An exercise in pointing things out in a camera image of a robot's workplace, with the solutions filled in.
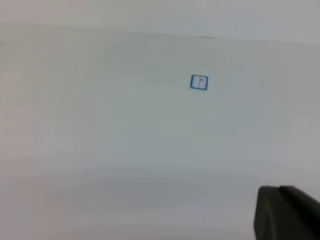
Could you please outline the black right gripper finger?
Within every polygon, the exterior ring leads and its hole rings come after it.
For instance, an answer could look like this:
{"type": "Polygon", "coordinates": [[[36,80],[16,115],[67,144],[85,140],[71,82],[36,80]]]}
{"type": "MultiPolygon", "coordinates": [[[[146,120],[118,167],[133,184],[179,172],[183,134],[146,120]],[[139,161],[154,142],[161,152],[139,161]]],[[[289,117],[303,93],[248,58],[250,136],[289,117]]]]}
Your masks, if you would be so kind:
{"type": "Polygon", "coordinates": [[[257,240],[318,240],[320,202],[294,186],[261,186],[253,229],[257,240]]]}

